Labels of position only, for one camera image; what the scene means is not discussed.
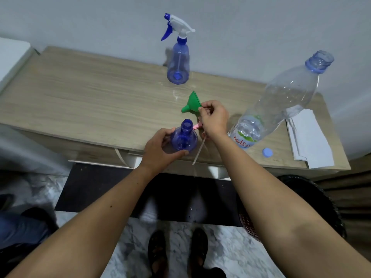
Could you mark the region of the person's right hand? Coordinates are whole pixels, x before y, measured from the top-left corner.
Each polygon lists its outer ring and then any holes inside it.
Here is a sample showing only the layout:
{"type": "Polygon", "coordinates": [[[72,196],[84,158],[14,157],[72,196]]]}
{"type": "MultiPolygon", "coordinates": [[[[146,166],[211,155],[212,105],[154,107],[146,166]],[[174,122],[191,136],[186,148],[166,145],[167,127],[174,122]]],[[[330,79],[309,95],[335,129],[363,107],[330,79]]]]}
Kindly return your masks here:
{"type": "Polygon", "coordinates": [[[200,108],[210,108],[211,121],[208,126],[202,126],[208,138],[215,141],[218,137],[227,134],[227,124],[229,113],[221,102],[217,100],[209,100],[201,103],[200,108]]]}

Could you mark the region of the person's left hand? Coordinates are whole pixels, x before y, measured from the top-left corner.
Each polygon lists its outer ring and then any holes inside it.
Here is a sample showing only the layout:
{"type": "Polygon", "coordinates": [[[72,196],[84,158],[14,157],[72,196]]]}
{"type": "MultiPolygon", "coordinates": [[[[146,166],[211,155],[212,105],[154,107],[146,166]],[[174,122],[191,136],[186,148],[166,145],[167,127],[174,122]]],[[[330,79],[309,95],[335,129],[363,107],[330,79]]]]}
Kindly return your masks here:
{"type": "Polygon", "coordinates": [[[166,128],[161,128],[148,140],[144,148],[142,161],[139,165],[141,169],[146,170],[153,177],[174,162],[166,161],[164,159],[165,153],[160,149],[162,139],[165,136],[165,130],[166,128]]]}

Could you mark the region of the blue plastic bottle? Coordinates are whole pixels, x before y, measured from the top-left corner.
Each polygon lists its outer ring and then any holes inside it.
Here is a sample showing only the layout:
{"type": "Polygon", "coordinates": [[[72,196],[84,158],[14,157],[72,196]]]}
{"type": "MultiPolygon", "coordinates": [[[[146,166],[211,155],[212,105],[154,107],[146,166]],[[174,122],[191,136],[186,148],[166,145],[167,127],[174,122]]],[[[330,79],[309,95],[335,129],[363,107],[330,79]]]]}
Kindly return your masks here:
{"type": "Polygon", "coordinates": [[[166,129],[160,149],[164,153],[174,153],[179,150],[192,151],[198,142],[198,136],[193,130],[193,126],[192,120],[185,119],[179,127],[166,129]]]}

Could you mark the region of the green plastic funnel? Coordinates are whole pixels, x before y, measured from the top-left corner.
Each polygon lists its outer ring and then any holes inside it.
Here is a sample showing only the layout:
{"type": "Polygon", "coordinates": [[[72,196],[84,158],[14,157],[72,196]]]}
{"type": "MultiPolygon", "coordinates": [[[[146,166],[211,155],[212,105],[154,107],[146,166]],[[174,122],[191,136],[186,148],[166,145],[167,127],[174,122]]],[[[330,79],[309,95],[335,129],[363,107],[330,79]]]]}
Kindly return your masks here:
{"type": "Polygon", "coordinates": [[[193,91],[188,98],[187,104],[181,109],[182,113],[187,112],[198,112],[198,109],[202,107],[201,102],[196,94],[195,91],[193,91]]]}

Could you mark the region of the person's left forearm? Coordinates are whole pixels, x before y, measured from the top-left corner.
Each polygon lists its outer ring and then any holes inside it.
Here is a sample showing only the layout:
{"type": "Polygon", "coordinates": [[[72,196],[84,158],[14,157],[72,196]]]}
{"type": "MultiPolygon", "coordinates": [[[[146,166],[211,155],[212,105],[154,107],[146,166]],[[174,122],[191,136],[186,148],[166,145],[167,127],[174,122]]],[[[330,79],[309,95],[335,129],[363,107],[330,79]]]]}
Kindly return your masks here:
{"type": "Polygon", "coordinates": [[[144,189],[162,170],[148,164],[132,170],[5,278],[100,278],[144,189]]]}

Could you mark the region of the person's right forearm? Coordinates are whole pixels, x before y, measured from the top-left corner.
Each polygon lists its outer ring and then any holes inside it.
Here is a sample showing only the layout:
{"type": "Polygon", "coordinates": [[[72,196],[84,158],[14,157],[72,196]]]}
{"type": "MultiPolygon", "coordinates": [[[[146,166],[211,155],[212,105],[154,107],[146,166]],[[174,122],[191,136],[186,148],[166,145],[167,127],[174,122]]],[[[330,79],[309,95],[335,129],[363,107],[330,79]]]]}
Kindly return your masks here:
{"type": "Polygon", "coordinates": [[[371,263],[306,201],[240,149],[222,127],[203,127],[256,233],[286,278],[371,278],[371,263]]]}

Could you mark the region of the pink sprayer head with tube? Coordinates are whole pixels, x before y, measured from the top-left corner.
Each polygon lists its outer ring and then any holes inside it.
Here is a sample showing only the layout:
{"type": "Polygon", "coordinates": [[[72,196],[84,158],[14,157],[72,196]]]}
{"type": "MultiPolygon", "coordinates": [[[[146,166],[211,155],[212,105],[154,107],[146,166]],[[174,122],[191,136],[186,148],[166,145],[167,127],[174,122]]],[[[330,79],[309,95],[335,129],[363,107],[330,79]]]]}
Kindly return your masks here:
{"type": "MultiPolygon", "coordinates": [[[[198,123],[195,126],[193,126],[193,130],[200,129],[200,128],[202,128],[202,121],[201,120],[198,120],[198,123]]],[[[199,157],[199,155],[201,153],[201,150],[202,150],[202,148],[203,148],[203,146],[205,144],[206,139],[207,139],[207,135],[204,134],[204,137],[202,139],[202,143],[201,143],[201,145],[200,145],[200,147],[198,149],[198,152],[197,152],[197,154],[195,156],[194,161],[192,162],[192,165],[195,165],[195,163],[197,161],[197,158],[199,157]]]]}

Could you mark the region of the blue spray bottle white trigger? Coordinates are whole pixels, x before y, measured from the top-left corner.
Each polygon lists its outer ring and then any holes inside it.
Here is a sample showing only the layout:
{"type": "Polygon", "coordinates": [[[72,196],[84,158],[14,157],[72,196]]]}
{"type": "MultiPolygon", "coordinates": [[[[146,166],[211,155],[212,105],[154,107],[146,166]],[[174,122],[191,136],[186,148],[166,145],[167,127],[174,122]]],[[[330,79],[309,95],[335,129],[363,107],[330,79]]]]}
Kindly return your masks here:
{"type": "Polygon", "coordinates": [[[173,32],[178,34],[177,42],[173,46],[173,54],[167,64],[167,78],[173,84],[185,84],[190,75],[190,52],[187,36],[196,30],[173,14],[165,13],[164,18],[167,21],[167,29],[161,41],[167,39],[173,32]]]}

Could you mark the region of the large clear water bottle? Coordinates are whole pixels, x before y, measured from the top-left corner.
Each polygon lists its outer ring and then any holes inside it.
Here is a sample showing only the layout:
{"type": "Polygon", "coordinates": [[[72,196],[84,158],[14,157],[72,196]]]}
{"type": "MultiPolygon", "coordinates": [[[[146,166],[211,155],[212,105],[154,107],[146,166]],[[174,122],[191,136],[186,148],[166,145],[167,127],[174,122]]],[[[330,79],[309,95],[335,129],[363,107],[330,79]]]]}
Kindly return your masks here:
{"type": "Polygon", "coordinates": [[[244,150],[270,135],[283,121],[305,109],[317,91],[320,75],[333,62],[331,53],[320,50],[303,65],[277,75],[227,135],[244,150]]]}

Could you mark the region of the person's left black sandal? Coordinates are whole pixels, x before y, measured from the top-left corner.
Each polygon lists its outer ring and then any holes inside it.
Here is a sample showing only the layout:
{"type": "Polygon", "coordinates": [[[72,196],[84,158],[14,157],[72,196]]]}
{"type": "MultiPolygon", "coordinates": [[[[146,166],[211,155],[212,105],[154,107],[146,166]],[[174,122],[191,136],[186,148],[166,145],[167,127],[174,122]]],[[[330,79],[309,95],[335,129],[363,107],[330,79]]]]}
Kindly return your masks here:
{"type": "Polygon", "coordinates": [[[162,230],[157,230],[151,235],[147,256],[151,278],[168,278],[168,257],[166,254],[165,235],[162,230]]]}

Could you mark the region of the person's black sandal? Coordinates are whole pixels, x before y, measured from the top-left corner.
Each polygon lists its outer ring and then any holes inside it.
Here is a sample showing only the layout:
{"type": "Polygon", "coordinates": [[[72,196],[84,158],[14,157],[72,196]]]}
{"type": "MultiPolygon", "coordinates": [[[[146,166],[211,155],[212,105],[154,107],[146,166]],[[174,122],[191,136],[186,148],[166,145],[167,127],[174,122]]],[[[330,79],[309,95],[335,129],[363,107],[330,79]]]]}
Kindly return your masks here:
{"type": "Polygon", "coordinates": [[[188,257],[188,275],[190,278],[202,277],[204,263],[208,252],[208,238],[205,231],[196,228],[193,231],[190,254],[188,257]]]}
{"type": "Polygon", "coordinates": [[[168,278],[168,257],[166,254],[165,235],[162,230],[157,230],[151,235],[147,256],[151,278],[168,278]]]}

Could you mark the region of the person's right black sandal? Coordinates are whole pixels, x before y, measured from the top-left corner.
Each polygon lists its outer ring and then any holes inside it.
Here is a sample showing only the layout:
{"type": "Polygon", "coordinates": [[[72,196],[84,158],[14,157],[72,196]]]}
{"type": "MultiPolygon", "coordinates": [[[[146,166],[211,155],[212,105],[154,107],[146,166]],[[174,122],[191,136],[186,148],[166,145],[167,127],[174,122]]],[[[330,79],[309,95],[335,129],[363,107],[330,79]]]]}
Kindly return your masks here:
{"type": "Polygon", "coordinates": [[[202,277],[204,263],[208,252],[208,238],[205,231],[196,228],[193,231],[190,254],[188,257],[188,275],[190,278],[202,277]]]}

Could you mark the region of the light wooden desk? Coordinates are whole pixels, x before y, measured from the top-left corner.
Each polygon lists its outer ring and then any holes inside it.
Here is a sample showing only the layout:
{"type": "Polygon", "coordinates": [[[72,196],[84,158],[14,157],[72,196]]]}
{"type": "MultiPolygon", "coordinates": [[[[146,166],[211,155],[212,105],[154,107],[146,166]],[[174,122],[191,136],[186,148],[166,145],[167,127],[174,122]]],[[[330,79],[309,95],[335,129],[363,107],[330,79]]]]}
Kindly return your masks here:
{"type": "Polygon", "coordinates": [[[71,162],[134,168],[158,129],[197,121],[181,113],[193,91],[201,102],[222,102],[230,129],[264,88],[197,72],[175,85],[162,66],[48,47],[32,55],[0,94],[0,125],[71,162]]]}

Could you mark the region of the white folded paper tissues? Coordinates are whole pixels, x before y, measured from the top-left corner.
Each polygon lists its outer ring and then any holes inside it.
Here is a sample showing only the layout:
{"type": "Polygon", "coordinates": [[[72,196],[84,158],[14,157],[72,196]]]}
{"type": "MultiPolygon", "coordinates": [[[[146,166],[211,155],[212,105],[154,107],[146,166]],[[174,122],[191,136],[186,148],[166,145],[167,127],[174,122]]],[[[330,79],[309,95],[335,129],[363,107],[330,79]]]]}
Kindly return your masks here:
{"type": "Polygon", "coordinates": [[[286,120],[294,160],[307,163],[309,169],[335,165],[331,147],[312,110],[304,109],[286,120]]]}

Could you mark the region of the black woven basket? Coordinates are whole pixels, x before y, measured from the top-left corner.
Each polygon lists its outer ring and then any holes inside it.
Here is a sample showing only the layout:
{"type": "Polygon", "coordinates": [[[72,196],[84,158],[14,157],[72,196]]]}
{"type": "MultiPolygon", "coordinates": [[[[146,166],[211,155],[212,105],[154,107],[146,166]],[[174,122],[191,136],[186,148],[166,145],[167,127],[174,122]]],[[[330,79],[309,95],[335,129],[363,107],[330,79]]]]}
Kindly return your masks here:
{"type": "MultiPolygon", "coordinates": [[[[277,179],[306,201],[342,238],[347,240],[346,228],[341,213],[322,188],[310,179],[299,175],[282,175],[278,176],[277,179]]],[[[236,196],[236,204],[239,220],[243,228],[250,236],[261,242],[253,222],[238,195],[236,196]]]]}

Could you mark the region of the grey plastic cover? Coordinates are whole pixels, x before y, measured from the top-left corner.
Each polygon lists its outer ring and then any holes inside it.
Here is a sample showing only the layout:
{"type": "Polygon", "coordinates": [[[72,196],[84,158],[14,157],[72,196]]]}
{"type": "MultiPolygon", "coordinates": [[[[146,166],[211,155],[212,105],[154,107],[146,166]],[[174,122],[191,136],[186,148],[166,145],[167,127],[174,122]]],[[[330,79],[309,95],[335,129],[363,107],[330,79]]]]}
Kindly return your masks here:
{"type": "Polygon", "coordinates": [[[0,125],[0,170],[68,176],[72,166],[65,157],[0,125]]]}

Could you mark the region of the brown wooden furniture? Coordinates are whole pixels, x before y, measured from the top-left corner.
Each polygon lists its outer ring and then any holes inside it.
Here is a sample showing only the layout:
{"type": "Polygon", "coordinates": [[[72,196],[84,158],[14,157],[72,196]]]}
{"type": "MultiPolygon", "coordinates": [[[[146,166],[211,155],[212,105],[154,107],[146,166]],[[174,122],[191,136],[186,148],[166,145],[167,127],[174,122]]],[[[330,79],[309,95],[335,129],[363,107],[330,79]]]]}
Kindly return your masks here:
{"type": "Polygon", "coordinates": [[[315,182],[337,206],[347,241],[371,262],[371,153],[351,160],[350,166],[315,182]]]}

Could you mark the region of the white cabinet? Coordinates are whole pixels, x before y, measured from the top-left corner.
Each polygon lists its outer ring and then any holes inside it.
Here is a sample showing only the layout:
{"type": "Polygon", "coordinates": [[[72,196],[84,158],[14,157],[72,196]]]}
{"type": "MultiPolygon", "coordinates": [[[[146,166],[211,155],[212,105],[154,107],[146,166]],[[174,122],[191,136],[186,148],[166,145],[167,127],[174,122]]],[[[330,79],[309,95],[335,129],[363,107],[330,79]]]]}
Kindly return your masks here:
{"type": "Polygon", "coordinates": [[[0,37],[0,94],[33,53],[28,42],[0,37]]]}

